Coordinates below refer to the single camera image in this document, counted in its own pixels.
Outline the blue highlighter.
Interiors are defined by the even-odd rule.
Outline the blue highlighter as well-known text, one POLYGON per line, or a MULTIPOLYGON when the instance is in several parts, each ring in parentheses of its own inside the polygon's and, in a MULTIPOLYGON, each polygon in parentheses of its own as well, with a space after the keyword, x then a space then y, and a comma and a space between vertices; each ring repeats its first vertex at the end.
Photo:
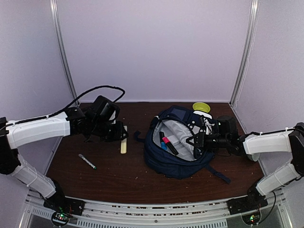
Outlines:
POLYGON ((161 148, 164 149, 164 150, 167 150, 166 143, 163 140, 163 138, 165 137, 164 132, 160 131, 159 132, 159 137, 160 137, 161 148))

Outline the white charger cube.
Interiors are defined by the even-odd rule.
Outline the white charger cube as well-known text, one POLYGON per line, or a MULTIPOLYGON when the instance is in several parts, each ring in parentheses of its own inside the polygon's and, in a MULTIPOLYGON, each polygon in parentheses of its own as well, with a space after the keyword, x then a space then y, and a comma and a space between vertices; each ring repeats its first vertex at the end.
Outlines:
POLYGON ((178 150, 181 146, 180 140, 175 137, 174 135, 171 135, 168 137, 168 139, 170 140, 170 142, 172 143, 172 145, 176 148, 176 150, 178 150))

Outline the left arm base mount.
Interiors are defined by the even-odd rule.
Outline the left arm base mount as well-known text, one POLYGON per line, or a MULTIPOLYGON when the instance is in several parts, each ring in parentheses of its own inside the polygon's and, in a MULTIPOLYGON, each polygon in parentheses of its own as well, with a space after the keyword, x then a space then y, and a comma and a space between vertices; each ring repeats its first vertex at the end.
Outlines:
POLYGON ((45 201, 43 206, 59 213, 81 216, 84 210, 85 202, 79 199, 65 198, 62 206, 55 206, 55 204, 51 203, 49 200, 45 201))

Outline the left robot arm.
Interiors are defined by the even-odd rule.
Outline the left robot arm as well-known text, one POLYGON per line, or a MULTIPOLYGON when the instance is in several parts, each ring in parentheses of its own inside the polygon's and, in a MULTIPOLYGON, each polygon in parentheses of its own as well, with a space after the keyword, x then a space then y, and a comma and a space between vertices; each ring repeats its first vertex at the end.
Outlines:
POLYGON ((18 148, 25 144, 54 137, 81 134, 88 141, 92 135, 101 141, 122 141, 128 132, 117 120, 120 109, 109 99, 98 96, 87 108, 70 105, 57 114, 50 114, 20 121, 0 119, 0 172, 10 175, 35 189, 58 211, 68 207, 60 185, 42 175, 19 154, 18 148))

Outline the yellow highlighter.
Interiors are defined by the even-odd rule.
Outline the yellow highlighter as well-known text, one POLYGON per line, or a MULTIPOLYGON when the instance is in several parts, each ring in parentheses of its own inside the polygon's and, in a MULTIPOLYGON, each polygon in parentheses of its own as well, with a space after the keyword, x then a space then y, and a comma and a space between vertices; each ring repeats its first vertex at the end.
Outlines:
POLYGON ((121 154, 126 154, 127 153, 127 138, 125 138, 121 141, 120 153, 121 154))

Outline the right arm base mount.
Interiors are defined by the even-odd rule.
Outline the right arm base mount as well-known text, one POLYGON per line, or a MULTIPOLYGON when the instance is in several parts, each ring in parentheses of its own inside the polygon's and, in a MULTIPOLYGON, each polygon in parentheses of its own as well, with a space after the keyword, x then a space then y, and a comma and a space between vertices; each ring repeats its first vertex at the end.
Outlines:
POLYGON ((227 206, 230 215, 257 210, 260 207, 265 207, 267 205, 268 202, 265 198, 262 198, 261 200, 256 202, 256 201, 250 201, 248 199, 248 196, 244 196, 241 198, 232 198, 227 201, 227 206))

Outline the navy blue backpack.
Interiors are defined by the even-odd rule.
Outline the navy blue backpack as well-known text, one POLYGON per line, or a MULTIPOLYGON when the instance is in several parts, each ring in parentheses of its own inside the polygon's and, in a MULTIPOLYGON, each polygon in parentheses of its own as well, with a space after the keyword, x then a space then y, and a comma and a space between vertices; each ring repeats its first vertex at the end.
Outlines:
POLYGON ((134 139, 144 143, 144 161, 153 170, 168 178, 184 179, 205 168, 226 183, 231 180, 210 166, 215 157, 211 149, 198 149, 186 143, 186 139, 197 134, 202 129, 200 116, 214 119, 212 115, 173 105, 155 115, 150 123, 146 137, 139 138, 140 132, 134 133, 134 139), (165 137, 174 135, 180 140, 181 146, 174 155, 170 149, 161 148, 159 132, 165 137))

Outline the pink highlighter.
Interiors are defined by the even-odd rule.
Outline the pink highlighter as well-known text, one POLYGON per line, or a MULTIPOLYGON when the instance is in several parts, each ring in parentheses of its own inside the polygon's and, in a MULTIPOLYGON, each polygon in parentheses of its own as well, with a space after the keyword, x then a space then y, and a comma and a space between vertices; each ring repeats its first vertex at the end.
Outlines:
POLYGON ((167 147, 170 149, 170 151, 174 155, 178 155, 179 154, 179 152, 175 149, 175 147, 172 145, 172 143, 170 142, 170 140, 167 137, 164 137, 163 140, 166 143, 167 147))

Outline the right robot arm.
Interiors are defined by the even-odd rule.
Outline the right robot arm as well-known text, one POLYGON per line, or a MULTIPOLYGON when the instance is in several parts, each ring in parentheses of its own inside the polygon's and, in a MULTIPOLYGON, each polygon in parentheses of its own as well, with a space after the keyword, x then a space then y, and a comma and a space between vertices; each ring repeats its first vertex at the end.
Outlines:
POLYGON ((254 209, 261 203, 263 196, 304 176, 304 124, 302 122, 284 130, 239 135, 236 121, 231 116, 219 117, 214 130, 209 134, 206 131, 211 127, 207 125, 206 118, 202 116, 200 121, 202 129, 186 139, 186 142, 195 148, 225 148, 231 154, 245 155, 252 161, 257 161, 263 153, 291 153, 291 161, 258 180, 247 191, 248 196, 243 201, 246 209, 254 209))

